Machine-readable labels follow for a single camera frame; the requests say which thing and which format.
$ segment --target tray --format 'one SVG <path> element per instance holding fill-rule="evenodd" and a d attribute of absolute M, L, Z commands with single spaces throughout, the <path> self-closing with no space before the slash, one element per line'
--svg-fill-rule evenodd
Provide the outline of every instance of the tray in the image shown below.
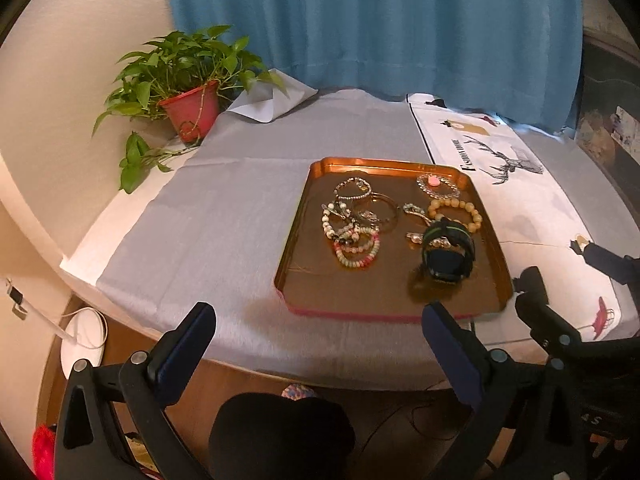
<path fill-rule="evenodd" d="M 400 207 L 411 202 L 427 209 L 431 199 L 415 182 L 422 173 L 450 178 L 460 189 L 460 199 L 471 200 L 482 215 L 482 228 L 472 235 L 476 262 L 469 278 L 449 285 L 425 277 L 420 272 L 420 246 L 407 240 L 406 233 L 423 232 L 426 226 L 402 211 L 395 227 L 382 230 L 380 252 L 369 267 L 341 266 L 321 225 L 321 204 L 333 198 L 334 187 L 350 176 L 361 176 L 374 192 L 391 197 Z M 442 212 L 469 222 L 462 210 Z M 414 323 L 420 323 L 424 305 L 432 300 L 440 300 L 460 319 L 500 312 L 513 293 L 491 219 L 467 174 L 447 166 L 338 157 L 311 165 L 274 284 L 296 314 Z"/>

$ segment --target curtain fold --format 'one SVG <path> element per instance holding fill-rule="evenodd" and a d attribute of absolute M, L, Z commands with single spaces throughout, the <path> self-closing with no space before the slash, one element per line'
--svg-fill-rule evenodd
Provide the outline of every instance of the curtain fold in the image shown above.
<path fill-rule="evenodd" d="M 315 88 L 428 92 L 564 125 L 580 72 L 581 0 L 170 0 L 192 32 L 234 26 L 268 66 Z"/>

